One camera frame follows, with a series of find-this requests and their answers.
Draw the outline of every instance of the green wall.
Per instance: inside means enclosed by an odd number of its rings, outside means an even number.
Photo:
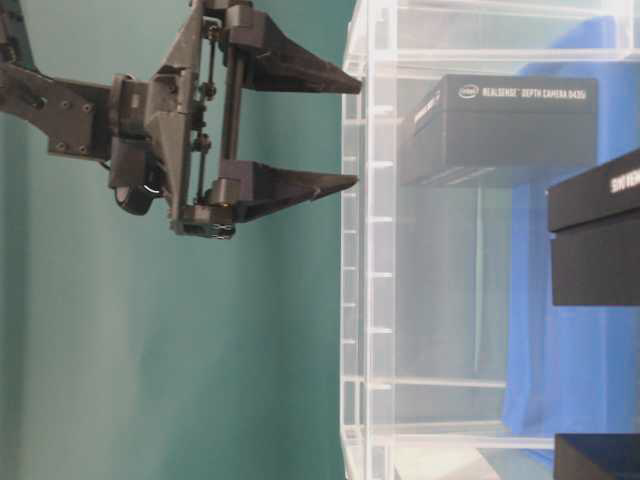
[[[148,78],[186,3],[23,0],[39,68],[105,84]],[[340,63],[351,1],[256,6]],[[242,158],[339,169],[337,96],[245,98]],[[165,205],[127,216],[102,169],[0,121],[2,477],[343,478],[338,198],[177,238]]]

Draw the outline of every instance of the clear acrylic box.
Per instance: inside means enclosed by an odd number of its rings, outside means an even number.
[[[553,158],[512,185],[486,180],[500,165],[401,178],[430,161],[407,124],[451,75],[595,78],[594,162],[640,148],[637,8],[357,2],[344,68],[364,89],[342,114],[343,172],[360,178],[342,194],[348,478],[550,479],[555,433],[640,431],[640,314],[550,301],[545,191],[588,167]]]

